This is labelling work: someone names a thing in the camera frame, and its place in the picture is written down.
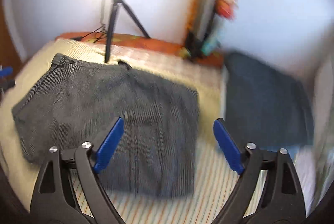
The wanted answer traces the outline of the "folded silver tripod stand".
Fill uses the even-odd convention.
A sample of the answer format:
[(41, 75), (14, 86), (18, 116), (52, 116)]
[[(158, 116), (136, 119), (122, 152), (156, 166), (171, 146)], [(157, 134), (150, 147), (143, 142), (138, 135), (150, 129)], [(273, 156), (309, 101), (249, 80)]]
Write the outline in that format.
[(194, 0), (184, 42), (188, 60), (194, 61), (203, 57), (201, 48), (212, 30), (215, 6), (216, 0)]

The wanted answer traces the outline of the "folded dark navy garment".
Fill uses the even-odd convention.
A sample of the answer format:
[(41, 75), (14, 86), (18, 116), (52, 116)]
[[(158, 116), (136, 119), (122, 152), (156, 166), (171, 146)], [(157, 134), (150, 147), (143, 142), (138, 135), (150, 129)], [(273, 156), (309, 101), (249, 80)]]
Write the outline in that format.
[(302, 83), (239, 52), (225, 58), (227, 130), (261, 148), (312, 145), (314, 120)]

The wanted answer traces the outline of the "dark grey woven pants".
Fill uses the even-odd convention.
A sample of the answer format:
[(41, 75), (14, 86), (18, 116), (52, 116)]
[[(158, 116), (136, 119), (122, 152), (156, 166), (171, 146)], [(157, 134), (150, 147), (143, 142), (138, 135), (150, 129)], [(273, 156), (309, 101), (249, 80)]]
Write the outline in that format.
[(104, 188), (158, 198), (194, 190), (199, 104), (195, 89), (125, 62), (89, 63), (56, 54), (12, 110), (25, 159), (89, 141)]

